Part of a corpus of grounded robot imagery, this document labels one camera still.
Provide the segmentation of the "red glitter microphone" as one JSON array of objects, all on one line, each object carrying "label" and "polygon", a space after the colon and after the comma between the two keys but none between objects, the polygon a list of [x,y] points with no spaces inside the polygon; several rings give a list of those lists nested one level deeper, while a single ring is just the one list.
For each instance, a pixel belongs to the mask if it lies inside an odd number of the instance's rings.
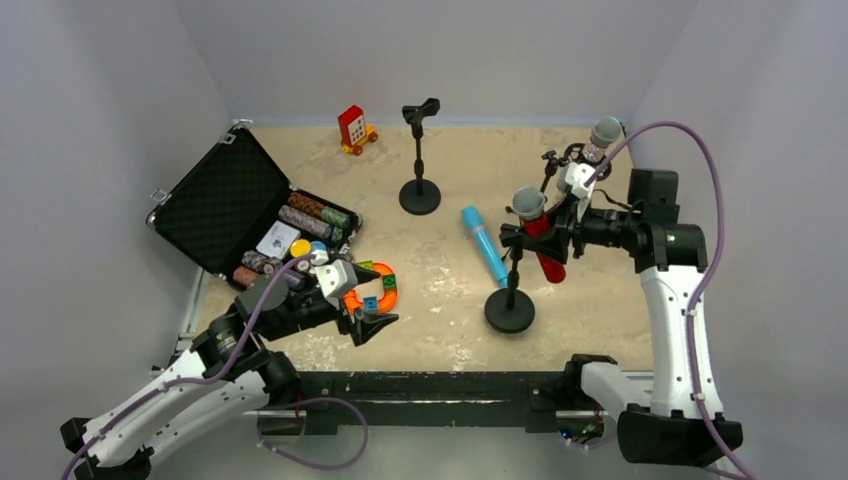
[{"label": "red glitter microphone", "polygon": [[[519,217],[526,234],[531,237],[539,237],[551,228],[544,210],[545,203],[544,194],[535,186],[522,187],[512,197],[511,209]],[[543,253],[536,253],[536,256],[549,283],[559,284],[565,280],[566,270],[561,262]]]}]

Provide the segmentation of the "black tripod shock-mount stand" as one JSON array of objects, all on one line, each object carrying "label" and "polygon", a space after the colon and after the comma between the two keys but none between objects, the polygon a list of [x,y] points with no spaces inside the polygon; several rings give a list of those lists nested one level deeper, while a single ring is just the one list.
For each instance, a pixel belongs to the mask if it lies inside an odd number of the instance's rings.
[{"label": "black tripod shock-mount stand", "polygon": [[560,156],[555,151],[546,152],[542,156],[546,161],[542,185],[520,188],[505,211],[522,220],[567,212],[576,220],[583,220],[597,183],[605,180],[610,170],[609,164],[605,164],[604,149],[590,147],[589,156],[585,150],[586,145],[578,143],[570,145]]}]

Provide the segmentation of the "blue toy microphone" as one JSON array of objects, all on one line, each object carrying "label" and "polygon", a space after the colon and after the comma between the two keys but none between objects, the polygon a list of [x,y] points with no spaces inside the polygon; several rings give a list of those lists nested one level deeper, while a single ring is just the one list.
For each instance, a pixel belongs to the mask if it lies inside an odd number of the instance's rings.
[{"label": "blue toy microphone", "polygon": [[501,255],[496,250],[480,211],[475,206],[469,205],[462,209],[461,218],[471,238],[476,242],[493,279],[499,287],[506,288],[508,286],[508,270]]}]

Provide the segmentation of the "silver glitter microphone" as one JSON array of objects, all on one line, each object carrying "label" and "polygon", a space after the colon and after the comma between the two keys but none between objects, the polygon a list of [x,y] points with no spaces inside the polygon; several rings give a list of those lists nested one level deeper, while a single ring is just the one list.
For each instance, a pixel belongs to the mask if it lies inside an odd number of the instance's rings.
[{"label": "silver glitter microphone", "polygon": [[605,116],[599,119],[593,125],[585,143],[574,143],[566,148],[559,160],[561,169],[557,180],[570,163],[583,163],[596,169],[605,159],[608,148],[618,140],[622,132],[623,124],[616,117]]}]

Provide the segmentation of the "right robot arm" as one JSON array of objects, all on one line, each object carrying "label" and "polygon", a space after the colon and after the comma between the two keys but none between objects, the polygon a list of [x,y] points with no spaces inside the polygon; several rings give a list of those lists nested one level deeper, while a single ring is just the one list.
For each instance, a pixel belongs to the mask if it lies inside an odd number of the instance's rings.
[{"label": "right robot arm", "polygon": [[678,220],[676,172],[632,170],[624,210],[592,207],[594,173],[583,164],[565,169],[559,199],[547,213],[552,227],[528,247],[558,261],[580,257],[588,245],[628,253],[649,312],[653,388],[645,392],[609,356],[575,354],[539,391],[549,402],[606,410],[630,463],[708,467],[742,444],[743,430],[724,416],[706,329],[697,319],[709,267],[703,230]]}]

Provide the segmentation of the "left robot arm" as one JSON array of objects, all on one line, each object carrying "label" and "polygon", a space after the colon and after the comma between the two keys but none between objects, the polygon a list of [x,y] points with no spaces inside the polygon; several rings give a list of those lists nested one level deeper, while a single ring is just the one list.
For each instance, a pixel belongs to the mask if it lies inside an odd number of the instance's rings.
[{"label": "left robot arm", "polygon": [[388,311],[351,307],[347,298],[382,272],[323,253],[295,257],[260,275],[170,365],[118,406],[60,428],[73,457],[64,479],[146,479],[185,443],[243,413],[302,410],[302,377],[265,343],[333,323],[361,346],[397,321]]}]

